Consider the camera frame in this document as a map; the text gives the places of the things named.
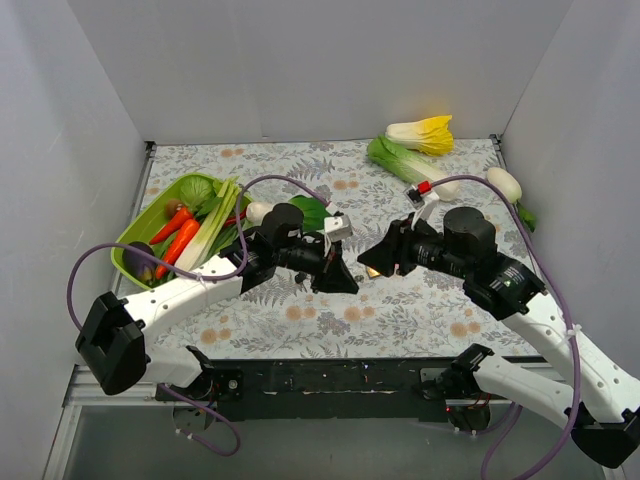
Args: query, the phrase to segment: eggplant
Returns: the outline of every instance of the eggplant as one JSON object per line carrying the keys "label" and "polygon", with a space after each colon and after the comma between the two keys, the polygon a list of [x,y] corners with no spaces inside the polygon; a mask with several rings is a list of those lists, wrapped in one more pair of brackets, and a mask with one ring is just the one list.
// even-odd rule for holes
{"label": "eggplant", "polygon": [[[154,255],[151,247],[144,242],[131,242],[129,245],[149,255]],[[130,250],[122,252],[122,261],[127,272],[145,285],[151,285],[155,278],[153,272],[155,272],[156,264],[154,262]]]}

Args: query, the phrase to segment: floral tablecloth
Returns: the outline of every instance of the floral tablecloth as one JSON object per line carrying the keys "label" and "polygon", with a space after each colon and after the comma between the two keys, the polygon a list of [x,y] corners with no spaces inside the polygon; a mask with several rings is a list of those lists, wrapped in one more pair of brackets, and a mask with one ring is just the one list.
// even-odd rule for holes
{"label": "floral tablecloth", "polygon": [[[536,352],[519,336],[474,306],[461,281],[418,268],[405,278],[369,279],[357,255],[379,241],[389,222],[410,211],[406,184],[366,158],[368,141],[158,147],[142,207],[186,173],[200,171],[240,182],[268,173],[304,181],[351,218],[354,236],[345,261],[363,275],[357,295],[313,295],[294,274],[275,277],[239,298],[213,305],[160,336],[158,343],[197,345],[212,358],[326,358],[456,356],[473,342],[501,355]],[[490,140],[457,140],[454,151],[435,160],[448,173],[484,176],[498,159]],[[254,199],[278,202],[298,194],[278,181],[256,185]],[[480,209],[496,225],[502,251],[531,266],[507,210],[482,185],[465,182],[453,203],[432,216],[441,229],[452,206]],[[132,293],[124,285],[119,294]]]}

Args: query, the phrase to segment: green plastic bowl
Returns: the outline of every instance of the green plastic bowl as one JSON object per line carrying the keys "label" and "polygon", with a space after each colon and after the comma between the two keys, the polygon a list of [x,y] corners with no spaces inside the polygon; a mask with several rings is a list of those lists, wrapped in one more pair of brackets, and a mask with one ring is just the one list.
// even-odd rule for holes
{"label": "green plastic bowl", "polygon": [[[175,182],[173,182],[164,192],[162,192],[158,197],[147,207],[144,211],[138,215],[138,217],[129,225],[129,227],[124,231],[122,235],[116,240],[118,243],[131,243],[131,242],[144,242],[149,243],[149,241],[155,236],[156,233],[160,231],[162,227],[169,221],[164,213],[164,206],[170,198],[180,198],[180,188],[182,187],[182,182],[184,182],[188,178],[193,177],[201,177],[207,180],[211,180],[213,182],[213,188],[218,191],[222,186],[222,180],[214,177],[210,177],[209,175],[205,175],[203,173],[188,173],[187,175],[183,175],[178,178]],[[251,198],[247,195],[242,199],[242,208],[244,209],[251,202]],[[162,246],[162,243],[158,245],[151,245],[154,253],[157,255],[158,250]],[[151,289],[148,285],[145,285],[138,279],[136,279],[133,275],[129,274],[127,270],[124,268],[124,262],[122,261],[122,252],[121,248],[112,248],[111,249],[111,262],[113,265],[122,272],[122,274],[131,280],[133,283],[138,285],[140,288],[144,288],[145,290]]]}

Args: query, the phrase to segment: gray wall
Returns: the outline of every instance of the gray wall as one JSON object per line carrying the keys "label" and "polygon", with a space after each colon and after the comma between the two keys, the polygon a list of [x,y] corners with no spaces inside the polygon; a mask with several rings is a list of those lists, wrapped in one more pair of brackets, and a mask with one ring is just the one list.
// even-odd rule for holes
{"label": "gray wall", "polygon": [[523,184],[526,204],[540,217],[535,244],[575,320],[635,376],[640,376],[638,25],[637,1],[574,0],[504,135],[507,165]]}
{"label": "gray wall", "polygon": [[69,0],[160,143],[500,133],[571,0]]}
{"label": "gray wall", "polygon": [[[144,144],[64,0],[0,0],[0,468],[39,479],[77,332],[67,277],[124,227]],[[75,289],[85,315],[107,254]]]}

